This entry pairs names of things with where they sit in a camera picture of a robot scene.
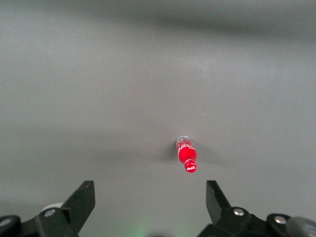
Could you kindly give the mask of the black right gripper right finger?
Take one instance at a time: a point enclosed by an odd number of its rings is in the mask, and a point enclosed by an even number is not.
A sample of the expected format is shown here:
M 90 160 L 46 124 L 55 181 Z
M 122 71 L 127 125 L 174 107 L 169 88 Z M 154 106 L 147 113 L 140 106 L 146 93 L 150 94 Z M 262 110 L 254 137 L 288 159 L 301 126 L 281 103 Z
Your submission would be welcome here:
M 241 207 L 232 207 L 214 180 L 206 182 L 206 208 L 211 224 L 200 237 L 267 237 L 266 222 Z

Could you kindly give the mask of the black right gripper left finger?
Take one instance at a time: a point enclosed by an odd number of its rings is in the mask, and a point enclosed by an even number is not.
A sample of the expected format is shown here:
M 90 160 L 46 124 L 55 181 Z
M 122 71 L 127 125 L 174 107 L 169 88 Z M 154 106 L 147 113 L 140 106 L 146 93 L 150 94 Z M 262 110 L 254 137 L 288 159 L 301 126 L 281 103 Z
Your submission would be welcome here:
M 36 218 L 40 237 L 77 237 L 95 207 L 93 181 L 84 181 L 60 206 L 42 211 Z

